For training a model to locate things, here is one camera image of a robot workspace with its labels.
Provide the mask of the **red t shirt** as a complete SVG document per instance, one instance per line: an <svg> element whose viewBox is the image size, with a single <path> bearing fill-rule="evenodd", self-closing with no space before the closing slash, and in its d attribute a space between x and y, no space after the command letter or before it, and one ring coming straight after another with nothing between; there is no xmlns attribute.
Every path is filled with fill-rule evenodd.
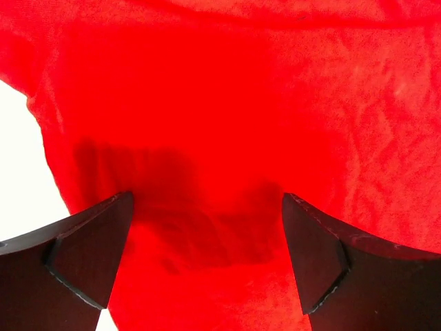
<svg viewBox="0 0 441 331"><path fill-rule="evenodd" d="M2 1L72 213L131 191L120 330L308 330L284 193L440 251L439 1Z"/></svg>

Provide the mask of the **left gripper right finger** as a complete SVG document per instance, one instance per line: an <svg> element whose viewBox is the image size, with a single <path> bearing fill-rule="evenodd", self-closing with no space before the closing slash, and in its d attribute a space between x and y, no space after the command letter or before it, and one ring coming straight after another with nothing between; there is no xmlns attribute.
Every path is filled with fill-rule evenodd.
<svg viewBox="0 0 441 331"><path fill-rule="evenodd" d="M390 242L283 197L302 313L313 330L439 330L440 255Z"/></svg>

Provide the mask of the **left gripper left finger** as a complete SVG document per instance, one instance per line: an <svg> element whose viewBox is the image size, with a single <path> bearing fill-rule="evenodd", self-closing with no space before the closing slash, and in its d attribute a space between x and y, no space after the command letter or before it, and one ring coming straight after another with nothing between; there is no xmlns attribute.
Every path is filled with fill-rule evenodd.
<svg viewBox="0 0 441 331"><path fill-rule="evenodd" d="M1 330L95 330L110 301L134 197L117 194L1 242Z"/></svg>

